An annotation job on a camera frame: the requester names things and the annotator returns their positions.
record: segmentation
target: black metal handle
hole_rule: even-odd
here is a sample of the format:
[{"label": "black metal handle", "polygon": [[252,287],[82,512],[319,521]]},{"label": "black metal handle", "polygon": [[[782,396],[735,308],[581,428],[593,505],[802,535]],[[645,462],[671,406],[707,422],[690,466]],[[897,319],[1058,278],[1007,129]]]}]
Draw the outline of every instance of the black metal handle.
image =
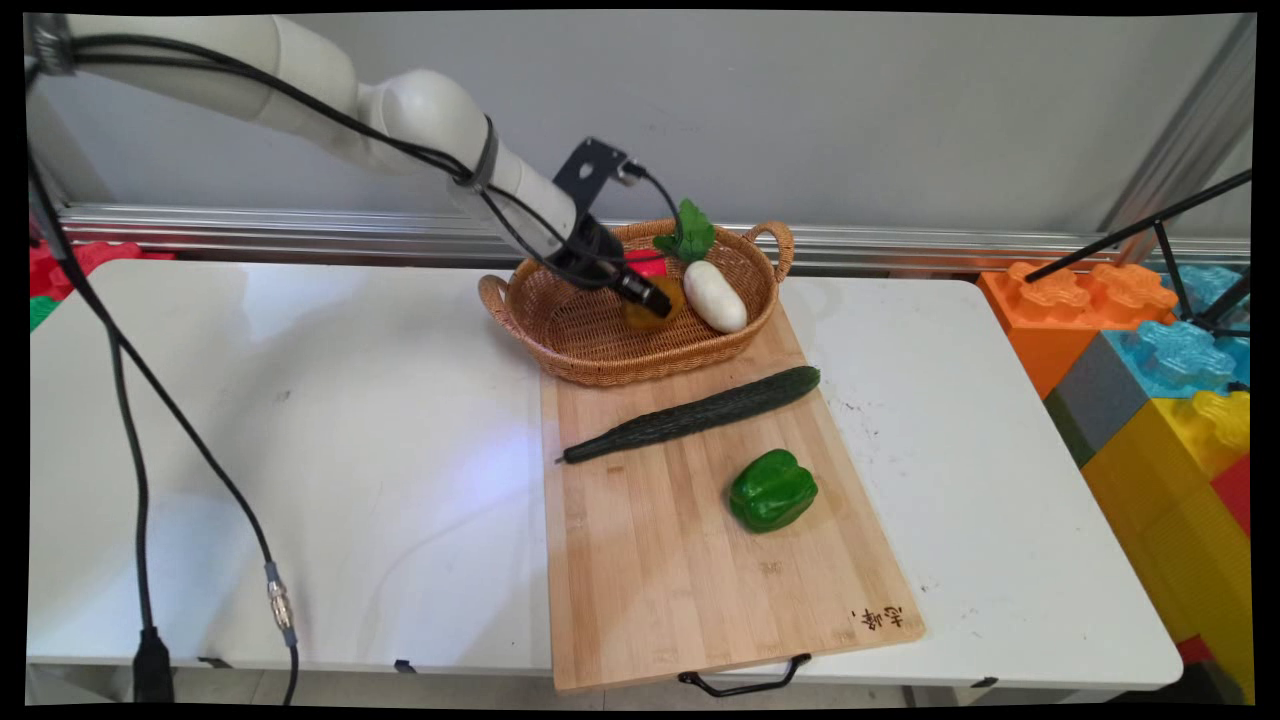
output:
[{"label": "black metal handle", "polygon": [[760,691],[773,691],[777,688],[785,688],[791,684],[791,678],[795,678],[796,670],[801,665],[813,660],[813,656],[808,652],[804,655],[797,655],[791,659],[791,665],[787,666],[787,674],[782,676],[781,680],[774,680],[772,683],[760,683],[759,685],[742,685],[741,688],[728,688],[724,691],[718,691],[707,684],[707,680],[701,678],[698,673],[681,673],[676,676],[677,680],[689,685],[698,685],[703,688],[703,692],[712,697],[730,697],[735,694],[758,693]]}]

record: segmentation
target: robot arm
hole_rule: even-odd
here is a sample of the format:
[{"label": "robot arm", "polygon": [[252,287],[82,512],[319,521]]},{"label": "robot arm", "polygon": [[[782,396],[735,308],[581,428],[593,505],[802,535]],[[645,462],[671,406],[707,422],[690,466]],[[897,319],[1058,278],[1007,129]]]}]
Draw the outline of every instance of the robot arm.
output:
[{"label": "robot arm", "polygon": [[[278,15],[223,17],[113,17],[64,15],[70,37],[131,33],[189,42],[230,55],[270,73],[326,105],[396,140],[445,152],[463,167],[481,163],[489,138],[489,120],[471,96],[448,77],[417,69],[369,86],[356,79],[351,59],[329,40]],[[41,42],[41,29],[27,35],[28,54]],[[186,56],[180,51],[150,46],[113,45],[113,53]],[[351,163],[365,168],[411,174],[425,165],[399,150],[352,132],[271,87],[233,74],[155,65],[84,65],[84,69],[169,95],[187,102],[274,129],[300,135]],[[602,261],[595,255],[621,255],[621,243],[575,200],[530,168],[497,138],[489,186],[518,199],[541,217],[526,213],[502,192],[489,195],[527,247],[503,227],[484,199],[471,188],[445,181],[452,200],[468,215],[490,224],[508,243],[532,252],[562,277],[585,278],[584,287],[608,284],[623,297],[641,302],[659,315],[669,310],[667,299],[628,266]],[[561,238],[571,238],[573,247]],[[580,252],[576,249],[588,249]]]}]

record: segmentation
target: bamboo cutting board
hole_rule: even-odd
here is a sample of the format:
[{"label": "bamboo cutting board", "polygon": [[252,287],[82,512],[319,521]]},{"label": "bamboo cutting board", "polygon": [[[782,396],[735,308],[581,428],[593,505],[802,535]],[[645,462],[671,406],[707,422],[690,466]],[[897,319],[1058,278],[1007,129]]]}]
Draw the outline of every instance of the bamboo cutting board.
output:
[{"label": "bamboo cutting board", "polygon": [[[543,374],[552,667],[585,691],[909,642],[924,634],[820,387],[749,420],[576,465],[563,448],[673,405],[806,364],[782,306],[733,360],[621,387]],[[733,478],[783,447],[818,497],[744,529]]]}]

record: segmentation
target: green bell pepper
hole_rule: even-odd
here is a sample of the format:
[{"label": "green bell pepper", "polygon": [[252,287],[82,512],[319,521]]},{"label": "green bell pepper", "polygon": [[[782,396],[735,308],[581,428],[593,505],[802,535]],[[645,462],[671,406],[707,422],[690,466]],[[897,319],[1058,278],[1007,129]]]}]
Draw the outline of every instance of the green bell pepper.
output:
[{"label": "green bell pepper", "polygon": [[733,480],[728,505],[748,529],[767,533],[790,525],[817,496],[813,473],[786,450],[771,450]]}]

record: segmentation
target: basket handle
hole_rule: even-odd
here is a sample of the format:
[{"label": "basket handle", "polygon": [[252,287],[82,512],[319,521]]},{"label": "basket handle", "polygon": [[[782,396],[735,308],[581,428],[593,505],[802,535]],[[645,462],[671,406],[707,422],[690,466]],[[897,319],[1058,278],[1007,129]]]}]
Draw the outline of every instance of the basket handle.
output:
[{"label": "basket handle", "polygon": [[762,232],[772,234],[778,241],[778,266],[773,270],[773,279],[778,284],[782,284],[782,281],[787,278],[787,273],[791,272],[791,261],[796,258],[796,238],[791,234],[791,228],[777,220],[760,223],[746,231],[746,234],[742,237],[755,242],[756,236]]},{"label": "basket handle", "polygon": [[493,319],[507,328],[507,332],[524,340],[525,333],[520,332],[520,325],[516,324],[516,320],[511,318],[511,311],[507,310],[506,295],[507,281],[498,275],[480,278],[480,302],[484,302],[485,309],[489,310]]}]

